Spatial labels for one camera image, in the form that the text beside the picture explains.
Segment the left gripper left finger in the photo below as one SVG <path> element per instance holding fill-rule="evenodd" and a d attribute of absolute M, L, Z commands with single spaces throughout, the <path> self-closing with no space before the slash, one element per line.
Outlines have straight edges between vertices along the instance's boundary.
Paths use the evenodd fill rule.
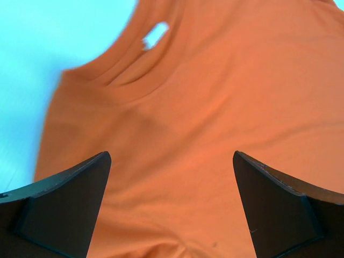
<path fill-rule="evenodd" d="M 111 167 L 108 152 L 1 194 L 1 257 L 86 257 Z"/>

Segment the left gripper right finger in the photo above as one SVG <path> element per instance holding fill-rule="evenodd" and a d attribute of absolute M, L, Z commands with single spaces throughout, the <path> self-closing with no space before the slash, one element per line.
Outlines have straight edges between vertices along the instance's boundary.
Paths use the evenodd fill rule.
<path fill-rule="evenodd" d="M 343 194 L 240 151 L 233 167 L 257 257 L 343 257 Z"/>

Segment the orange t shirt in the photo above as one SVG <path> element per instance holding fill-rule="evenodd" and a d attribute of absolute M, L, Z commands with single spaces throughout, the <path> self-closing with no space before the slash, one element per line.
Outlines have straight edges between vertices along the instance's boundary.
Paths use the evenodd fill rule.
<path fill-rule="evenodd" d="M 89 257 L 254 257 L 235 151 L 343 192 L 343 12 L 140 1 L 110 49 L 62 74 L 35 180 L 102 151 Z"/>

